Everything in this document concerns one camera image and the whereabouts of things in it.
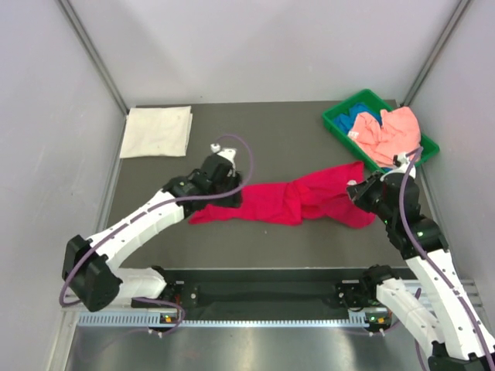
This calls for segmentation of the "red t-shirt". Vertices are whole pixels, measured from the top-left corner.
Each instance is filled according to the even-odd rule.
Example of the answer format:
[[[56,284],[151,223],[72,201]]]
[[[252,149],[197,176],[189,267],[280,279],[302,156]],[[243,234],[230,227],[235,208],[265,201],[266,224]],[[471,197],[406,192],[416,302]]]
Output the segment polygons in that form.
[[[353,162],[313,172],[291,182],[247,185],[241,191],[240,207],[208,205],[194,213],[189,223],[247,220],[298,226],[305,220],[330,218],[361,229],[371,225],[375,215],[355,206],[347,195],[347,187],[363,180],[363,162]]]

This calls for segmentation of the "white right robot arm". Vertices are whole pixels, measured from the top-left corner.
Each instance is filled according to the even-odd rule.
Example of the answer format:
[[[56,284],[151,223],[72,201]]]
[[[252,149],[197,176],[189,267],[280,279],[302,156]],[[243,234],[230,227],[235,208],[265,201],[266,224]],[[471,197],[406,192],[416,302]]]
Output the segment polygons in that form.
[[[471,304],[439,225],[425,216],[420,189],[410,175],[371,175],[346,185],[351,202],[377,216],[387,238],[414,273],[430,305],[425,307],[389,267],[375,265],[360,278],[361,297],[384,305],[408,330],[431,370],[492,370],[494,337]]]

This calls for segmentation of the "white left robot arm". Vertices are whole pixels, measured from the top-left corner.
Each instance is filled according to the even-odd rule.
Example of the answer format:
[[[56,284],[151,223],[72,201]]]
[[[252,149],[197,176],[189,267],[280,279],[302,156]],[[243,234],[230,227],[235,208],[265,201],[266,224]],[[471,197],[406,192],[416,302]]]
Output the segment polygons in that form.
[[[158,267],[123,268],[123,262],[166,228],[180,223],[210,204],[239,207],[241,174],[235,168],[236,151],[221,149],[187,176],[167,182],[150,200],[113,226],[67,243],[62,278],[77,303],[91,312],[114,300],[151,299],[170,305],[175,288]]]

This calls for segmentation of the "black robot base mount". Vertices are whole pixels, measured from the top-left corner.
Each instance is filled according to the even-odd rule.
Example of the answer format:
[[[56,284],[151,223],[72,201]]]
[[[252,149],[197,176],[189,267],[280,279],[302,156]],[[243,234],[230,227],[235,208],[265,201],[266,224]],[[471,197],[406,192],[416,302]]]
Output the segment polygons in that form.
[[[378,306],[360,288],[360,268],[159,269],[166,279],[155,303],[180,305],[186,319],[275,321],[347,319]]]

